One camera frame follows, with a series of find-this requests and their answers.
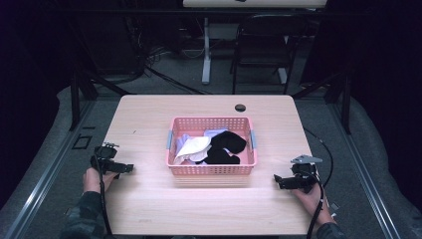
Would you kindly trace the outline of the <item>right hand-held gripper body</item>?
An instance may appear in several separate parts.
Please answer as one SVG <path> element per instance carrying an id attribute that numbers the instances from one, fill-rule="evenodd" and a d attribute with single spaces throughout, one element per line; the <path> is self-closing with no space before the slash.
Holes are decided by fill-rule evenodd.
<path id="1" fill-rule="evenodd" d="M 322 162 L 321 158 L 304 154 L 291 160 L 297 189 L 302 189 L 305 193 L 312 190 L 317 183 L 317 164 L 319 162 Z"/>

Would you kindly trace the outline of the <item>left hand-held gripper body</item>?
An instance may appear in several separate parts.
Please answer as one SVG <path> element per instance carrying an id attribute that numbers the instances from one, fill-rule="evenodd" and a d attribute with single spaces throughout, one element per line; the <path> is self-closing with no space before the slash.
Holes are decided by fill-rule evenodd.
<path id="1" fill-rule="evenodd" d="M 122 173 L 122 166 L 112 160 L 116 153 L 117 150 L 111 144 L 96 146 L 90 160 L 91 167 L 101 174 L 107 172 Z"/>

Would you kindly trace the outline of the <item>person's right hand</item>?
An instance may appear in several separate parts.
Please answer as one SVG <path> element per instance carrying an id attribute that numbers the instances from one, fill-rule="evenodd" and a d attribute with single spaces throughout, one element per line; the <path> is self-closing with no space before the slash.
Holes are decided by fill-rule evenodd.
<path id="1" fill-rule="evenodd" d="M 308 193 L 304 193 L 299 189 L 293 189 L 291 191 L 291 194 L 294 195 L 302 203 L 303 207 L 310 214 L 310 216 L 313 216 L 315 214 L 318 204 L 320 202 L 322 203 L 321 211 L 316 220 L 316 223 L 319 226 L 322 226 L 324 223 L 329 222 L 335 223 L 335 220 L 331 217 L 331 214 L 329 212 L 326 203 L 326 197 L 320 199 L 322 190 L 320 189 L 318 184 L 315 184 L 313 186 L 313 189 Z"/>

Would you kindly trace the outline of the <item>person's left hand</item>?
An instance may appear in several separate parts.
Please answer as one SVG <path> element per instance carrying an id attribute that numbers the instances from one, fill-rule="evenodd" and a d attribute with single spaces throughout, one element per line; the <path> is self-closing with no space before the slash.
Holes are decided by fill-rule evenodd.
<path id="1" fill-rule="evenodd" d="M 99 173 L 92 167 L 88 168 L 83 175 L 84 192 L 101 192 L 101 181 L 104 182 L 104 189 L 108 190 L 113 179 L 116 177 L 115 172 L 107 172 L 103 174 L 103 179 L 100 180 Z"/>

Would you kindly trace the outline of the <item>lavender sock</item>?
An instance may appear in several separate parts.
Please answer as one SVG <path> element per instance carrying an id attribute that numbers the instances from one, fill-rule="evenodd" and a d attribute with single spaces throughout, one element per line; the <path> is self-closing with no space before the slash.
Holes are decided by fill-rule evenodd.
<path id="1" fill-rule="evenodd" d="M 176 153 L 177 154 L 179 154 L 183 150 L 186 141 L 190 138 L 191 138 L 191 136 L 189 134 L 185 133 L 176 140 Z"/>
<path id="2" fill-rule="evenodd" d="M 227 130 L 226 128 L 206 129 L 204 130 L 203 136 L 214 137 L 226 130 Z"/>

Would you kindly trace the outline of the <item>black metal stand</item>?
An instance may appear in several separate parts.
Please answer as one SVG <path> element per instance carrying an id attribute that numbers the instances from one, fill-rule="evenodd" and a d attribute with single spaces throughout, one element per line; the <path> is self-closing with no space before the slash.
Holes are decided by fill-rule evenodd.
<path id="1" fill-rule="evenodd" d="M 74 130 L 81 120 L 80 94 L 83 94 L 88 101 L 95 101 L 99 96 L 94 83 L 98 83 L 120 96 L 129 95 L 128 91 L 109 82 L 100 75 L 76 66 L 70 84 L 72 105 L 72 124 L 70 130 Z"/>
<path id="2" fill-rule="evenodd" d="M 339 97 L 341 99 L 340 124 L 347 134 L 351 134 L 349 127 L 350 103 L 351 103 L 351 78 L 349 73 L 340 72 L 328 78 L 311 84 L 309 87 L 293 94 L 295 100 L 301 99 L 322 86 L 328 85 L 328 90 L 324 95 L 327 104 L 335 104 Z"/>

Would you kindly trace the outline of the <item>white sock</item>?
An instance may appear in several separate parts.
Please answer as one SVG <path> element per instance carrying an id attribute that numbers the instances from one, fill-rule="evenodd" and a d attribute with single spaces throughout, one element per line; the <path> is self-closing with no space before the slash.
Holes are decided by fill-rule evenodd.
<path id="1" fill-rule="evenodd" d="M 191 136 L 184 145 L 183 150 L 177 154 L 173 160 L 174 164 L 181 164 L 185 160 L 198 162 L 207 156 L 207 151 L 211 148 L 211 138 L 209 136 Z"/>

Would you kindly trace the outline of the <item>black sock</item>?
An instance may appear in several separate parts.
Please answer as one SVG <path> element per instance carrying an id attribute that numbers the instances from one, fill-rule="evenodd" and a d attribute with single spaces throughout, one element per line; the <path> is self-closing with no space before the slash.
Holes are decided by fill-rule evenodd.
<path id="1" fill-rule="evenodd" d="M 237 154 L 242 152 L 247 142 L 231 131 L 225 130 L 211 139 L 211 145 L 214 149 L 228 149 L 230 152 Z"/>
<path id="2" fill-rule="evenodd" d="M 237 155 L 230 155 L 224 148 L 211 147 L 207 156 L 198 161 L 198 164 L 239 164 L 240 158 Z"/>

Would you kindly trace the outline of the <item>pink plastic basket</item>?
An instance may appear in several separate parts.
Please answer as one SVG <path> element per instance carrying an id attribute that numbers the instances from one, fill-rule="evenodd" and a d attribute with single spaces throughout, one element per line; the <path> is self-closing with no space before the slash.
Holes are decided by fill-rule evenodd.
<path id="1" fill-rule="evenodd" d="M 230 155 L 240 158 L 239 164 L 198 164 L 185 160 L 174 164 L 176 140 L 183 134 L 203 136 L 204 130 L 226 128 L 246 142 L 245 149 L 237 154 L 224 148 Z M 252 121 L 247 117 L 178 117 L 170 124 L 165 162 L 174 175 L 249 175 L 257 164 L 257 150 Z"/>

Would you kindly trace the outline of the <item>black folding chair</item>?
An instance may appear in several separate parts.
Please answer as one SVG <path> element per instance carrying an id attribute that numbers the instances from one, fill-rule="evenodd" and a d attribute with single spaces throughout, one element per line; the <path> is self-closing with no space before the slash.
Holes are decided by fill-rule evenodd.
<path id="1" fill-rule="evenodd" d="M 285 94 L 299 41 L 308 27 L 308 20 L 296 15 L 257 14 L 244 19 L 237 28 L 230 69 L 232 94 L 236 93 L 239 68 L 285 69 Z"/>

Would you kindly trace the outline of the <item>white desk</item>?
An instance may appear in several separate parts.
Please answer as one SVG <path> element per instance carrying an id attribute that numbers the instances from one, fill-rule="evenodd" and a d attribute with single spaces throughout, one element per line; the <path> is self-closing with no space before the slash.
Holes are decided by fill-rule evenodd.
<path id="1" fill-rule="evenodd" d="M 183 0 L 187 8 L 324 8 L 328 0 Z M 208 17 L 204 19 L 202 84 L 210 83 L 211 55 Z"/>

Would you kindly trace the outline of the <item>metal floor rail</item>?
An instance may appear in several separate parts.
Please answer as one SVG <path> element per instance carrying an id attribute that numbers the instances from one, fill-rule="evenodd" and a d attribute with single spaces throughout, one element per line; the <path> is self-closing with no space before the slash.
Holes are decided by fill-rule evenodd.
<path id="1" fill-rule="evenodd" d="M 348 151 L 351 154 L 351 161 L 359 182 L 365 192 L 370 207 L 378 221 L 378 224 L 384 234 L 385 239 L 402 239 L 391 216 L 388 212 L 383 199 L 381 198 L 372 177 L 367 170 L 363 158 L 354 143 L 351 134 L 347 134 L 340 120 L 339 109 L 334 105 L 327 105 L 328 110 L 333 118 L 334 124 L 343 140 L 345 141 Z"/>
<path id="2" fill-rule="evenodd" d="M 78 130 L 95 102 L 83 103 L 80 120 L 73 130 L 69 104 L 61 103 L 55 121 L 21 181 L 0 209 L 0 239 L 21 239 L 47 196 L 65 155 L 78 137 Z"/>

